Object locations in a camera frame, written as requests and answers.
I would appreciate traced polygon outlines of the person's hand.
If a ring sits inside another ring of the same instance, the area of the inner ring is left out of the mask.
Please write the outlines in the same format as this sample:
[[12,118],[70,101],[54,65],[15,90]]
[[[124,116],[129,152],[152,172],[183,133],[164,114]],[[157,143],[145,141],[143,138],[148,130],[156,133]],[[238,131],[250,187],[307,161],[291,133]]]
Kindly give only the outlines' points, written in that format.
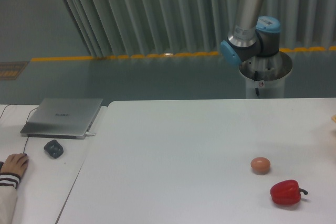
[[25,153],[11,154],[10,156],[8,156],[8,158],[1,167],[1,174],[15,175],[18,178],[22,179],[26,172],[24,172],[22,168],[23,162],[25,160],[24,156]]

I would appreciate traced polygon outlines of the white striped sleeve forearm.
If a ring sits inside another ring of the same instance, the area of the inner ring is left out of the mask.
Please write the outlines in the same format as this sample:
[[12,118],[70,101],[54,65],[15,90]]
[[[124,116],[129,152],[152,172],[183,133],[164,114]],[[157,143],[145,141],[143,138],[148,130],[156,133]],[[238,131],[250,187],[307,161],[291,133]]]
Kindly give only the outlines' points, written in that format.
[[5,162],[1,165],[1,223],[12,223],[21,177],[6,171],[5,165]]

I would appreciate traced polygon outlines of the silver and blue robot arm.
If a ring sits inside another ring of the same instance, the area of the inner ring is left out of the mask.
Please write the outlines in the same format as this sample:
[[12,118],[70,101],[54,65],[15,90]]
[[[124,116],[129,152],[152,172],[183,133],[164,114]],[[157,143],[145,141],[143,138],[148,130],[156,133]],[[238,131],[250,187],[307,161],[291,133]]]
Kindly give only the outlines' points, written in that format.
[[279,52],[280,22],[259,16],[264,0],[239,0],[236,18],[220,50],[231,65],[254,57],[271,57]]

